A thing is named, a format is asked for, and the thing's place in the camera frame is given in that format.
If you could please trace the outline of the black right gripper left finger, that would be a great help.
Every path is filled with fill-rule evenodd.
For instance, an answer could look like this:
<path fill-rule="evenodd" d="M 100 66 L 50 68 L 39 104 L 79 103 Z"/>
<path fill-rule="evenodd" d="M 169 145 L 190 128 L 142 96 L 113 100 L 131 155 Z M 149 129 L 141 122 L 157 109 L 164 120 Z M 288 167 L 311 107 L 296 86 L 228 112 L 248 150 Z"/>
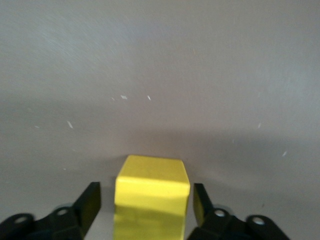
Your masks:
<path fill-rule="evenodd" d="M 0 223 L 2 240 L 83 240 L 101 209 L 101 184 L 91 182 L 70 206 L 36 220 L 31 213 L 14 214 Z"/>

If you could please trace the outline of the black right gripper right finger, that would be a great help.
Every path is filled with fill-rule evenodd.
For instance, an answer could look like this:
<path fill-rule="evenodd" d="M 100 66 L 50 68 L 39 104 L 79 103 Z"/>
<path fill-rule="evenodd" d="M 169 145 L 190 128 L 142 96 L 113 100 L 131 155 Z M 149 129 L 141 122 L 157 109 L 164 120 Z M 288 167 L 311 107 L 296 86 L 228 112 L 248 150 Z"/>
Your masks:
<path fill-rule="evenodd" d="M 270 218 L 249 215 L 245 221 L 216 207 L 202 183 L 193 184 L 193 211 L 197 226 L 188 240 L 288 240 L 289 237 Z"/>

